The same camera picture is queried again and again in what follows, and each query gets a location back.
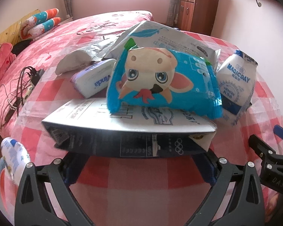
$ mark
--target bed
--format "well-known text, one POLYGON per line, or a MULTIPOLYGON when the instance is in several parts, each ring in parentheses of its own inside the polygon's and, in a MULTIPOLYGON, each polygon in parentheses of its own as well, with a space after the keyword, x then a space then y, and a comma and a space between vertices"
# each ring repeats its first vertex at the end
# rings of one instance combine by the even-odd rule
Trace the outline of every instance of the bed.
MULTIPOLYGON (((41 125, 41 120, 73 98, 82 96, 69 79, 74 72, 55 75, 57 63, 69 52, 85 46, 103 36, 120 34, 142 20, 153 20, 146 11, 108 13, 83 18, 58 27, 51 34, 23 51, 1 83, 15 90, 17 76, 27 65, 46 69, 41 81, 28 98, 19 117, 10 120, 1 132, 2 137, 13 137, 26 147, 36 165, 51 163, 63 158, 65 151, 54 148, 54 141, 41 125)), ((229 42, 217 38, 186 32, 213 49, 221 49, 220 63, 237 49, 229 42)), ((0 97, 4 99, 4 90, 0 97)), ((105 91, 97 94, 105 96, 105 91)), ((257 134, 278 154, 283 154, 283 141, 275 137, 272 128, 283 126, 283 117, 274 96, 261 76, 257 75, 252 107, 243 115, 238 125, 218 125, 211 144, 217 156, 230 162, 245 165, 253 161, 260 169, 260 159, 248 147, 248 137, 257 134)), ((5 105, 0 106, 0 125, 5 105)), ((17 187, 8 176, 2 195, 5 208, 13 221, 17 187)), ((227 192, 229 199, 234 185, 227 192)), ((76 199, 96 225, 184 225, 197 209, 210 186, 200 176, 190 157, 168 159, 115 159, 91 157, 78 182, 71 186, 76 199)), ((278 194, 263 188, 266 218, 272 215, 278 194)), ((64 218, 52 193, 49 196, 59 217, 64 218)), ((217 212, 220 217, 226 200, 217 212)))

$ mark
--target cabinet door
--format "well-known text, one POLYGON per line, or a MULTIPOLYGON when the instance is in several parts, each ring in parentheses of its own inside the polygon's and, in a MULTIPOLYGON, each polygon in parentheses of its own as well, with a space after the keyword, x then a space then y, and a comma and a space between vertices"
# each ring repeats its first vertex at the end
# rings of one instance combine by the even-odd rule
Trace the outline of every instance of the cabinet door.
POLYGON ((180 1, 180 7, 179 7, 179 13, 178 13, 178 19, 177 19, 177 27, 180 30, 183 30, 183 15, 184 15, 184 1, 180 1))
POLYGON ((191 29, 193 10, 194 10, 194 3, 187 2, 187 6, 184 10, 185 21, 184 21, 183 30, 185 30, 185 31, 190 31, 190 29, 191 29))

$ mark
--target cardboard box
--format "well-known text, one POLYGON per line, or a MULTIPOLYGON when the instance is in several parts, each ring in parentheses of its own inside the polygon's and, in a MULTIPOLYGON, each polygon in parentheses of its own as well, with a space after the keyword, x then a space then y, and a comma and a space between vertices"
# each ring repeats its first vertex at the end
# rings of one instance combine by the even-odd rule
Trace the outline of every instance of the cardboard box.
POLYGON ((42 124, 56 147, 106 157, 174 157, 203 153, 216 125, 193 113, 123 104, 110 114, 105 98, 73 99, 42 124))

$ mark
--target cartoon cow print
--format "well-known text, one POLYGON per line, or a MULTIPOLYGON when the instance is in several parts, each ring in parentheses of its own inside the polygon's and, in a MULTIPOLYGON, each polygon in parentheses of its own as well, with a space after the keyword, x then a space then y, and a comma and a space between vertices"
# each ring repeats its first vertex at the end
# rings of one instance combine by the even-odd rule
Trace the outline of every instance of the cartoon cow print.
POLYGON ((142 47, 129 50, 125 73, 121 81, 116 83, 118 98, 137 91, 134 98, 142 98, 145 104, 149 103, 148 99, 155 99, 153 94, 161 94, 171 103, 171 91, 184 93, 194 86, 186 76, 175 72, 176 66, 176 58, 167 49, 142 47))

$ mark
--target wooden cabinet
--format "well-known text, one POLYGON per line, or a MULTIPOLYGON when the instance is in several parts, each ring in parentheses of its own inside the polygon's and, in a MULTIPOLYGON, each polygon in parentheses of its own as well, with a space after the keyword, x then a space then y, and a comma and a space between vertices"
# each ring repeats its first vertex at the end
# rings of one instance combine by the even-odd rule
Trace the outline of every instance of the wooden cabinet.
POLYGON ((211 35, 219 0, 181 0, 177 19, 180 30, 211 35))

